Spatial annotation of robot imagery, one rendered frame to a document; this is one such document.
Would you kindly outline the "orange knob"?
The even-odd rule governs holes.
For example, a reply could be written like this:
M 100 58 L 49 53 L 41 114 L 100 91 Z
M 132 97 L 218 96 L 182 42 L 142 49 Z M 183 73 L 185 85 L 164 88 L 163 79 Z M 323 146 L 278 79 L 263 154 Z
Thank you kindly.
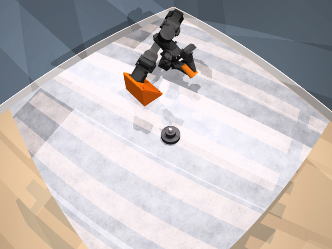
M 186 64 L 182 65 L 181 68 L 190 77 L 190 79 L 198 73 L 198 71 L 193 72 Z

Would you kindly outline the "black round pedestal with silver d-shaped shaft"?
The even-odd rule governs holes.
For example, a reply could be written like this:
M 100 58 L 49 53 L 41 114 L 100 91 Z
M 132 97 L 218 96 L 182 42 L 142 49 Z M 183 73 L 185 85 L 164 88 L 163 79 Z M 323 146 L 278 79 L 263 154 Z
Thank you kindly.
M 175 144 L 180 140 L 180 131 L 177 127 L 167 126 L 161 131 L 161 139 L 166 144 Z

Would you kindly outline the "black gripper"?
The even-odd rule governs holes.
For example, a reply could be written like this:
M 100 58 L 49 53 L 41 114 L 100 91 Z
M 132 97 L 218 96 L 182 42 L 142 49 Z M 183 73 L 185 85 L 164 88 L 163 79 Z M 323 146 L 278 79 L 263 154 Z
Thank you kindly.
M 176 43 L 178 42 L 177 41 L 174 42 L 172 40 L 170 43 L 168 43 L 165 47 L 162 48 L 163 54 L 165 53 L 164 49 L 168 49 L 176 55 L 175 57 L 172 57 L 171 65 L 168 68 L 166 68 L 165 71 L 169 70 L 172 67 L 172 69 L 177 69 L 185 73 L 182 70 L 181 66 L 186 64 L 193 72 L 196 72 L 196 67 L 192 55 L 193 54 L 192 51 L 196 49 L 196 46 L 194 44 L 189 44 L 186 48 L 180 49 Z M 183 60 L 179 61 L 181 58 L 183 58 Z

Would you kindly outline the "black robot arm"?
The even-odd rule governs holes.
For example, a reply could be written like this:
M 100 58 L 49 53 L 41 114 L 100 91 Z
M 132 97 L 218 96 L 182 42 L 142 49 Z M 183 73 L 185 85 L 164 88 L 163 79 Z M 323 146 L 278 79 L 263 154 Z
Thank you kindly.
M 184 20 L 183 15 L 184 14 L 177 9 L 168 12 L 163 23 L 160 25 L 161 30 L 159 33 L 153 35 L 153 40 L 155 42 L 151 49 L 146 50 L 143 55 L 141 54 L 135 64 L 136 67 L 133 72 L 129 74 L 129 76 L 136 82 L 144 83 L 147 74 L 152 73 L 156 68 L 159 49 L 165 47 L 174 37 L 179 35 L 180 25 Z M 162 57 L 159 61 L 158 67 L 165 70 L 171 65 L 172 57 L 175 57 L 176 55 L 168 49 L 164 49 L 164 51 L 164 54 L 162 52 L 160 53 Z

